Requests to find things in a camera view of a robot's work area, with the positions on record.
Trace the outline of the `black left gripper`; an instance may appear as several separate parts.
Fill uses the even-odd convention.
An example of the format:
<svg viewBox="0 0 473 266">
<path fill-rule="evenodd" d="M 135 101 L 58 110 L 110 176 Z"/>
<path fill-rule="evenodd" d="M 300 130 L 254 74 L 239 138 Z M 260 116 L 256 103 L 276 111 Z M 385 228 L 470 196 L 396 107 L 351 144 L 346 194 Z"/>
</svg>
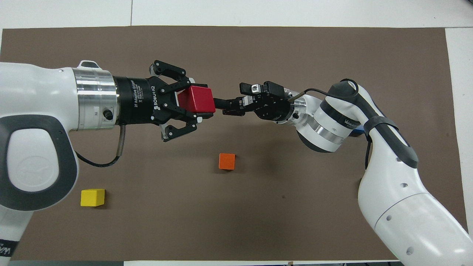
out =
<svg viewBox="0 0 473 266">
<path fill-rule="evenodd" d="M 162 140 L 168 142 L 196 131 L 198 123 L 214 115 L 213 112 L 194 113 L 177 106 L 175 92 L 194 83 L 186 76 L 185 69 L 155 60 L 149 73 L 152 77 L 147 79 L 113 76 L 119 95 L 117 125 L 153 123 L 159 125 Z M 175 82 L 167 84 L 160 76 Z M 171 119 L 183 121 L 186 125 L 176 128 L 168 124 Z"/>
</svg>

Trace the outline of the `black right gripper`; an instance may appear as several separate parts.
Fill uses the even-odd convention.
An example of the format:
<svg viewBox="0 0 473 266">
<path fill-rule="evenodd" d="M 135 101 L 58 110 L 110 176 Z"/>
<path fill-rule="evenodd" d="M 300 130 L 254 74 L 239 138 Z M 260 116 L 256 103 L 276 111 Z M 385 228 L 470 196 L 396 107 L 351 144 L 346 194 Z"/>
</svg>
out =
<svg viewBox="0 0 473 266">
<path fill-rule="evenodd" d="M 295 110 L 295 105 L 289 99 L 296 95 L 295 91 L 284 89 L 274 82 L 266 81 L 263 84 L 239 84 L 240 93 L 243 95 L 234 99 L 214 98 L 215 108 L 222 110 L 225 116 L 244 116 L 247 112 L 254 112 L 262 120 L 285 122 L 290 119 Z M 260 101 L 263 106 L 255 110 L 250 104 L 243 106 L 243 101 Z"/>
</svg>

